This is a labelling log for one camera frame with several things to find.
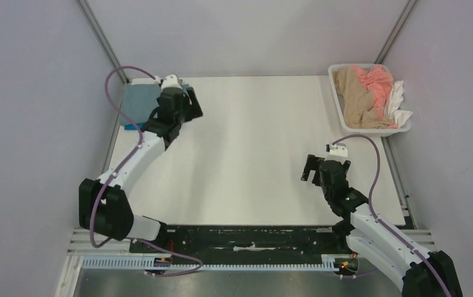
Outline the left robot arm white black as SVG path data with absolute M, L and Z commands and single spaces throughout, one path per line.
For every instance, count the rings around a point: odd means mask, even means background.
M 141 126 L 138 141 L 116 168 L 97 179 L 84 179 L 78 190 L 79 225 L 107 238 L 144 239 L 152 252 L 167 248 L 165 224 L 134 214 L 129 194 L 146 169 L 179 136 L 182 125 L 203 115 L 192 86 L 165 87 L 158 106 Z

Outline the grey-blue t shirt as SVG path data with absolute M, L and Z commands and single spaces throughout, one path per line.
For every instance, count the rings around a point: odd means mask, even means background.
M 150 130 L 150 120 L 156 118 L 157 98 L 161 92 L 158 84 L 127 85 L 123 93 L 119 124 L 144 123 L 141 130 Z

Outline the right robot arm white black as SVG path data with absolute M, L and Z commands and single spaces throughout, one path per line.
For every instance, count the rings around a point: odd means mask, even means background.
M 322 189 L 341 221 L 332 227 L 332 246 L 365 257 L 399 289 L 402 296 L 462 296 L 453 260 L 431 251 L 387 223 L 369 205 L 368 197 L 349 186 L 349 161 L 308 155 L 301 176 Z

